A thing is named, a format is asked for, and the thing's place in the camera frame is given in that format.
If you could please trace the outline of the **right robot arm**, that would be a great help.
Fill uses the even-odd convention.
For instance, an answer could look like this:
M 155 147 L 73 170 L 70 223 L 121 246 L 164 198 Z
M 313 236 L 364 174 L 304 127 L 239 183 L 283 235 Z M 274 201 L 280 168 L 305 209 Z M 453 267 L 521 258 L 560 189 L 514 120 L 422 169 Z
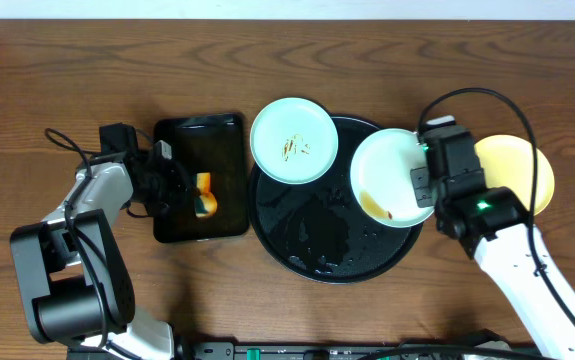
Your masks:
M 433 128 L 419 139 L 438 231 L 501 289 L 543 356 L 575 359 L 575 291 L 528 210 L 509 188 L 487 186 L 465 127 Z

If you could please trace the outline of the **mint plate with crumbs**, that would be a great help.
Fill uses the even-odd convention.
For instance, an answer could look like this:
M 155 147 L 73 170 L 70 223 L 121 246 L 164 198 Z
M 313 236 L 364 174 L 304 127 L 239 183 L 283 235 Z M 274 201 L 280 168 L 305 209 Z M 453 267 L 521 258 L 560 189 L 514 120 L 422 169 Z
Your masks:
M 339 148 L 337 128 L 317 103 L 296 97 L 275 100 L 254 119 L 250 149 L 258 168 L 288 185 L 310 183 L 333 165 Z

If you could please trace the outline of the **yellow plate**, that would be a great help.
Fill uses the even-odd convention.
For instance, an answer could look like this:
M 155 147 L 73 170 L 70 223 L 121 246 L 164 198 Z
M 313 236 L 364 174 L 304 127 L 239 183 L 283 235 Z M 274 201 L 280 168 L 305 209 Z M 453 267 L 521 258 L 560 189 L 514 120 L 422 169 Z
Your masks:
M 490 188 L 507 187 L 530 209 L 533 154 L 531 143 L 512 135 L 492 135 L 475 144 L 475 151 Z M 553 169 L 537 151 L 537 186 L 534 213 L 538 215 L 550 203 L 555 190 Z

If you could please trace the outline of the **yellow green sponge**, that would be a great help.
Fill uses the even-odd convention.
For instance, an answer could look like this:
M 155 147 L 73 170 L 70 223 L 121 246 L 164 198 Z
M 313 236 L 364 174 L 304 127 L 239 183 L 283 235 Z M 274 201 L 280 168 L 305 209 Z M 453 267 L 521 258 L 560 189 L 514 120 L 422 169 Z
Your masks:
M 195 176 L 197 195 L 194 198 L 194 212 L 198 218 L 213 216 L 218 209 L 216 197 L 211 192 L 211 174 L 209 172 L 198 173 Z

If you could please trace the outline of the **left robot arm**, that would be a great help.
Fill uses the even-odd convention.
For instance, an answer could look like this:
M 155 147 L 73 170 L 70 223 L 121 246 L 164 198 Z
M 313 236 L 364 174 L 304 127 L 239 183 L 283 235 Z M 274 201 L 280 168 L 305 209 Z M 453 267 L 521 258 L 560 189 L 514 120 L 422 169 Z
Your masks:
M 84 159 L 63 202 L 10 236 L 25 319 L 35 341 L 100 350 L 120 359 L 172 359 L 170 324 L 135 304 L 112 233 L 131 202 L 166 207 L 191 179 L 167 150 Z

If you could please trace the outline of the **mint plate with sauce smear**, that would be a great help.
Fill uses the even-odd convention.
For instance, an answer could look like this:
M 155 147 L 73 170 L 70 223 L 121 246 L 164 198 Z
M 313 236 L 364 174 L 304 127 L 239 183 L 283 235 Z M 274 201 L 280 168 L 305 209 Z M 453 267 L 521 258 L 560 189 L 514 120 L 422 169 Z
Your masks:
M 376 222 L 406 228 L 423 223 L 433 207 L 418 205 L 411 172 L 426 166 L 415 133 L 398 128 L 367 136 L 353 154 L 350 184 L 360 208 Z

